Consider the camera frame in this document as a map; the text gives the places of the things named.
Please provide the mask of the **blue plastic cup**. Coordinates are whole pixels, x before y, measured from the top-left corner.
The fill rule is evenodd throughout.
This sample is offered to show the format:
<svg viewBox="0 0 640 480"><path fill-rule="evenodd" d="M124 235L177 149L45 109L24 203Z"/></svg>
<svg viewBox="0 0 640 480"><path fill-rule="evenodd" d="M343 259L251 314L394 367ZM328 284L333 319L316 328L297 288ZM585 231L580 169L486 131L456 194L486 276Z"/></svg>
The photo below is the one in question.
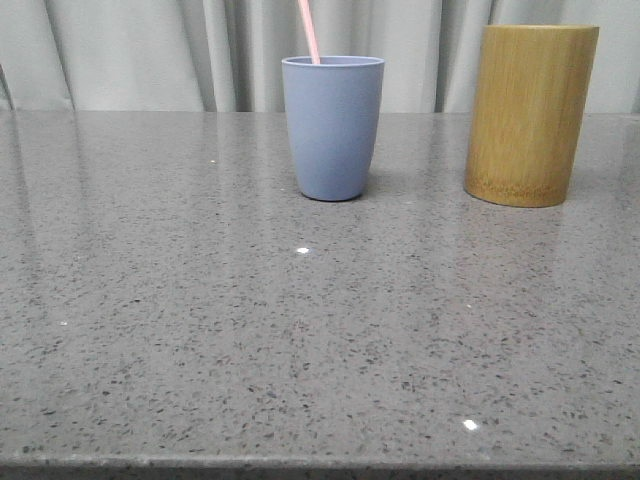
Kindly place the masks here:
<svg viewBox="0 0 640 480"><path fill-rule="evenodd" d="M298 187L320 201L360 196L374 153L385 61L325 56L281 61L288 136Z"/></svg>

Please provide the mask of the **pink chopstick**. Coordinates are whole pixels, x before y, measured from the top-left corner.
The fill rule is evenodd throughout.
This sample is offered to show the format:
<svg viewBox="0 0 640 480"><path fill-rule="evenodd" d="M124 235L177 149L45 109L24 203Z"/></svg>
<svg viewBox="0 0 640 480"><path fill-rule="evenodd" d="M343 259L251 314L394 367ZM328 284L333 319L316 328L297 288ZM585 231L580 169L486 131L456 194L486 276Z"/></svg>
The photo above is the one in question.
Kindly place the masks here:
<svg viewBox="0 0 640 480"><path fill-rule="evenodd" d="M300 11L305 38L309 50L309 55L313 65L321 63L318 42L315 34L314 23L312 19L311 9L308 0L298 0L298 8Z"/></svg>

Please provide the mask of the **grey curtain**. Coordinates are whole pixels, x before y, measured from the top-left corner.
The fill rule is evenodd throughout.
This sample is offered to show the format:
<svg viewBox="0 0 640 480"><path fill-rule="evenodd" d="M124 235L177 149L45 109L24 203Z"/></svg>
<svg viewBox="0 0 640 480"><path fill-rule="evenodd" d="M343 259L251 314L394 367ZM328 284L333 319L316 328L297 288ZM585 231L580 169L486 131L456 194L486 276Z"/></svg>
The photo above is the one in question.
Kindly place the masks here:
<svg viewBox="0 0 640 480"><path fill-rule="evenodd" d="M590 24L586 108L639 109L635 1L315 1L324 55L386 62L386 112L467 112L489 24ZM5 110L279 111L308 51L293 1L5 1Z"/></svg>

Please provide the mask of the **bamboo cylinder holder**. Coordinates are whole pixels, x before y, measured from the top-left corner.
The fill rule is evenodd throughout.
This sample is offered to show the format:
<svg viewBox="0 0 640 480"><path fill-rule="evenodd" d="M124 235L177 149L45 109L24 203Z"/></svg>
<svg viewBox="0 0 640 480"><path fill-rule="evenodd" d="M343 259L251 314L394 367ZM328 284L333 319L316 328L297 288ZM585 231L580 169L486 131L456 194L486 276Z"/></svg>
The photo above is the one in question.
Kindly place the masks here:
<svg viewBox="0 0 640 480"><path fill-rule="evenodd" d="M464 188L499 205L566 199L599 29L484 29Z"/></svg>

